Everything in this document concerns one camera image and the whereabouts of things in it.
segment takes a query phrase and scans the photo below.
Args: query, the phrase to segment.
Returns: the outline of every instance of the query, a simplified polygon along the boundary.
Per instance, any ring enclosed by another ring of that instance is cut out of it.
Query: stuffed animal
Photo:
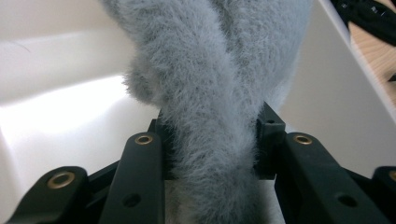
[[[128,91],[175,132],[167,223],[262,223],[255,120],[287,95],[311,0],[101,0],[136,46]]]

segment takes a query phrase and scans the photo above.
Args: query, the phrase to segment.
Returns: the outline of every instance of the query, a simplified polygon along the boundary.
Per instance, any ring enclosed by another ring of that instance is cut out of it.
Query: gray fur
[[[254,120],[286,96],[311,0],[101,0],[135,42],[125,84],[175,129],[167,223],[260,223]]]

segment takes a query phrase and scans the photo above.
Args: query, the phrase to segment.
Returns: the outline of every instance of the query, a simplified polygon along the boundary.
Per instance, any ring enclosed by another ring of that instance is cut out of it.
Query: wooden table
[[[396,11],[390,0],[376,0]],[[396,73],[396,48],[368,34],[357,25],[350,23],[349,30],[352,48],[355,49],[367,63],[368,68],[396,107],[396,82],[388,82]]]

